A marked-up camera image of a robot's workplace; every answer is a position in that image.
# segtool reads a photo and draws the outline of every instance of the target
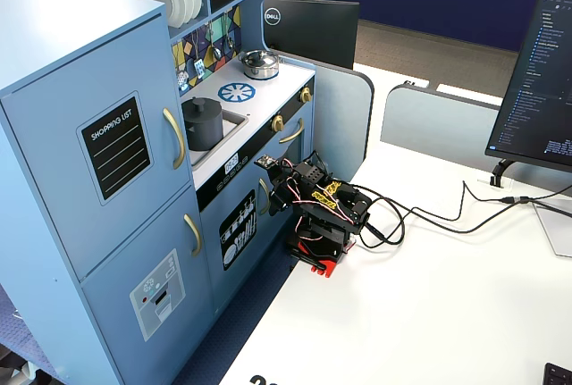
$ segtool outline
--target monitor stand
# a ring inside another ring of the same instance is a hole
[[[572,200],[551,199],[543,200],[546,205],[562,209],[567,213],[572,213]],[[536,213],[543,224],[548,240],[552,244],[552,249],[556,255],[572,257],[572,218],[554,213],[540,205],[534,205]]]

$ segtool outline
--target computer monitor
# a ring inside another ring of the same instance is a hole
[[[572,172],[572,0],[537,0],[485,153]],[[570,200],[534,204],[555,254],[572,256]]]
[[[268,47],[353,69],[359,3],[265,0],[264,19]]]

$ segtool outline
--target black monitor back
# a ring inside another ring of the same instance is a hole
[[[359,3],[265,0],[269,48],[353,69]]]

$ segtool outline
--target chalkboard label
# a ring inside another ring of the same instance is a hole
[[[81,131],[106,200],[150,164],[135,96]]]

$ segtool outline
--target black pot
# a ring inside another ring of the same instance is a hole
[[[223,139],[223,108],[213,99],[193,97],[182,103],[189,149],[208,151]]]

